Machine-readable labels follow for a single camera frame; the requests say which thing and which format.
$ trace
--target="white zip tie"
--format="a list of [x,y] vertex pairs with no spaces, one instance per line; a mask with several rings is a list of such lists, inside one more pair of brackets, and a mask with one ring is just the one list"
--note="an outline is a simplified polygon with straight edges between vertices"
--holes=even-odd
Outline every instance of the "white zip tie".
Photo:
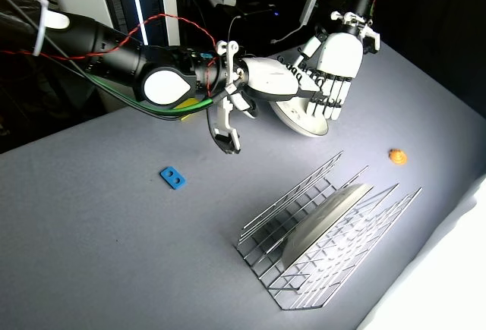
[[36,57],[40,54],[43,48],[44,37],[46,36],[46,18],[47,18],[47,7],[49,2],[47,0],[39,0],[40,3],[40,19],[39,19],[39,29],[37,30],[36,45],[33,47],[32,55]]

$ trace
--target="white light strip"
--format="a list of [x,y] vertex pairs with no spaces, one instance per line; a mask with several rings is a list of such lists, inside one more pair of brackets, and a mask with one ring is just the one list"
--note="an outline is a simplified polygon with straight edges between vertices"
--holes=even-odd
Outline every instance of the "white light strip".
[[144,45],[148,46],[149,41],[147,39],[147,32],[145,31],[144,16],[142,15],[142,7],[140,6],[140,0],[135,0],[135,8],[137,9],[138,22],[140,23],[140,31],[142,32],[142,39]]

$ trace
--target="green cable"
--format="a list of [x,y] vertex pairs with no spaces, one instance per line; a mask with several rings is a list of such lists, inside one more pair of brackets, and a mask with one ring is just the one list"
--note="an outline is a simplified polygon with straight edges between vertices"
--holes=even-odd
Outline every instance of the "green cable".
[[186,106],[184,108],[153,108],[151,106],[146,106],[146,105],[140,104],[137,100],[132,99],[130,96],[123,95],[122,93],[120,93],[119,91],[108,86],[106,83],[102,82],[101,80],[94,77],[93,75],[91,76],[91,78],[93,80],[95,80],[97,83],[99,83],[101,86],[103,86],[104,88],[112,91],[115,95],[129,100],[131,103],[138,105],[139,107],[141,107],[141,108],[143,108],[147,111],[151,111],[151,112],[155,112],[155,113],[159,113],[159,114],[171,114],[172,115],[172,114],[175,114],[175,113],[188,113],[188,112],[192,112],[193,110],[203,108],[204,106],[207,106],[207,105],[210,105],[210,104],[213,103],[212,99],[205,99],[201,102],[198,102],[197,104]]

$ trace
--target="yellow object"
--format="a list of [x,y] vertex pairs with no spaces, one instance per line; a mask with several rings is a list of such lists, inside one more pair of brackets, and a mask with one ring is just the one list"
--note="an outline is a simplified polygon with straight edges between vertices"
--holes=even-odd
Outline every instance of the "yellow object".
[[391,149],[388,156],[396,165],[404,165],[407,163],[407,155],[401,149]]
[[[191,106],[191,105],[194,105],[194,104],[197,104],[199,102],[198,99],[195,99],[194,97],[191,97],[187,100],[185,100],[184,102],[181,102],[179,105],[177,105],[175,108],[187,108],[188,106]],[[187,114],[187,115],[184,115],[182,118],[181,118],[181,121],[184,121],[185,119],[187,119],[189,117],[190,114]]]

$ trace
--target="metal frame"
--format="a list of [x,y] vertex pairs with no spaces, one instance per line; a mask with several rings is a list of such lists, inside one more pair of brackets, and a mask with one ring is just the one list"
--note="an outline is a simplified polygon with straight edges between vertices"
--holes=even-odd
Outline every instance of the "metal frame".
[[282,310],[325,306],[421,192],[420,188],[385,208],[383,202],[398,184],[369,193],[285,268],[280,258],[286,238],[299,222],[368,169],[335,187],[327,175],[341,155],[332,157],[241,230],[238,252]]

